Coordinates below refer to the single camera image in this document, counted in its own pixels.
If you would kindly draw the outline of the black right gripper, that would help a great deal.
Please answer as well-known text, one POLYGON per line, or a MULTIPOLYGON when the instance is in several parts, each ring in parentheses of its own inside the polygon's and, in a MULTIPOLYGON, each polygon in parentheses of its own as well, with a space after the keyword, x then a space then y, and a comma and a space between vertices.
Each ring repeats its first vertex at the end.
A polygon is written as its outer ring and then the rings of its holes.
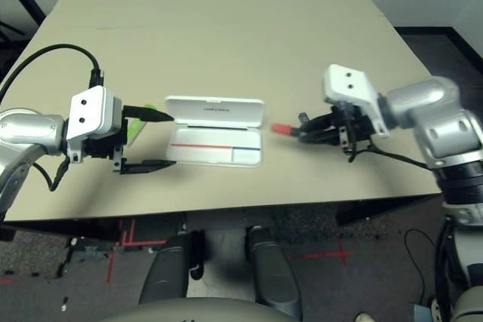
POLYGON ((359 106, 336 104, 331 113, 308 121, 307 131, 299 135, 300 142, 339 145, 344 153, 356 153, 357 145, 371 138, 373 125, 359 106))

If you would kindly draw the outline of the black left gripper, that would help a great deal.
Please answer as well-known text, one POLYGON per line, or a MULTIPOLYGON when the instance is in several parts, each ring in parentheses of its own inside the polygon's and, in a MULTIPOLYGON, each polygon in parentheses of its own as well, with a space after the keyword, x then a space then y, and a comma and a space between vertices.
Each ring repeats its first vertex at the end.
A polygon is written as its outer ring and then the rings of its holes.
POLYGON ((126 164, 123 161, 123 148, 128 141, 128 120, 137 118, 143 122, 174 121, 174 118, 157 109, 139 106, 124 106, 122 110, 124 119, 121 129, 101 139, 87 139, 85 141, 85 154, 92 158, 108 158, 113 162, 113 171, 120 174, 142 174, 162 170, 174 166, 176 161, 143 160, 137 164, 126 164))

